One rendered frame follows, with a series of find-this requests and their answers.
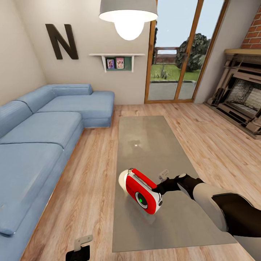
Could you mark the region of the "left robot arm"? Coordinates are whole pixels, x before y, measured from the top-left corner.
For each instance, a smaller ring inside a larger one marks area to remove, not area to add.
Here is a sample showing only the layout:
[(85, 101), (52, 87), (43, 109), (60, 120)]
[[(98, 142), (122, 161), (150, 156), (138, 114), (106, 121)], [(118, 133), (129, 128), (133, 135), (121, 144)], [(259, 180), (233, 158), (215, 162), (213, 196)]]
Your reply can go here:
[(66, 253), (66, 261), (88, 261), (90, 259), (90, 246), (82, 247), (81, 245), (91, 242), (93, 238), (93, 235), (88, 235), (75, 239), (74, 250)]

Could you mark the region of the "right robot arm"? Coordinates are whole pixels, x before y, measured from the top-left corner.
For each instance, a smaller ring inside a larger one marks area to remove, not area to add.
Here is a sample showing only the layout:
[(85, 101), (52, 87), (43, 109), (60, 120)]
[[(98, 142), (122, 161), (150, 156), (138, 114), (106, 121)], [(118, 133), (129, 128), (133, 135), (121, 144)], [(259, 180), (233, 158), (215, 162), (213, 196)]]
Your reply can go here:
[(164, 195), (167, 191), (183, 191), (200, 205), (219, 230), (230, 233), (255, 261), (261, 261), (261, 210), (231, 190), (217, 188), (188, 174), (169, 179), (168, 173), (166, 169), (159, 175), (161, 183), (153, 192)]

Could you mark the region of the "radio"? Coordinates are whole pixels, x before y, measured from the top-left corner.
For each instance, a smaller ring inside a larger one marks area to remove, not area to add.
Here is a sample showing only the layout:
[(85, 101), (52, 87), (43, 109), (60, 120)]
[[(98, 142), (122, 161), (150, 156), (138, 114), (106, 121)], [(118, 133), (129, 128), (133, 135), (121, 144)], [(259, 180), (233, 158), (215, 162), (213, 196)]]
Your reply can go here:
[(127, 174), (127, 192), (149, 214), (155, 214), (162, 204), (162, 195), (152, 191), (157, 186), (137, 169), (132, 169)]

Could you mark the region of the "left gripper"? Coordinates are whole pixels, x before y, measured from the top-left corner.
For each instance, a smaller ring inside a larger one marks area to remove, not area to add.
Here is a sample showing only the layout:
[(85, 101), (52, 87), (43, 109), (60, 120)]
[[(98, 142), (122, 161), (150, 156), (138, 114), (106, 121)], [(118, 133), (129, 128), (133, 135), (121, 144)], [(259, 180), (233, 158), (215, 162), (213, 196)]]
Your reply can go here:
[(90, 246), (81, 247), (81, 250), (74, 252), (74, 250), (66, 253), (66, 261), (70, 261), (73, 257), (80, 256), (82, 261), (88, 261), (90, 259)]

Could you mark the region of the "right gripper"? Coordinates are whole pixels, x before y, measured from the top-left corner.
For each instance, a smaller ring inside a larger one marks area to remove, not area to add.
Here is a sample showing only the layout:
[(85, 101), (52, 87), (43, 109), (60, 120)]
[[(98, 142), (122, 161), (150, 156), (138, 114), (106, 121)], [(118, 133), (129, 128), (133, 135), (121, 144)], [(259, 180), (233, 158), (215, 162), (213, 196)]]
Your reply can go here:
[(167, 191), (174, 191), (170, 187), (170, 180), (169, 177), (167, 177), (167, 180), (163, 183), (160, 183), (157, 188), (152, 189), (153, 192), (160, 193), (161, 195), (164, 195)]

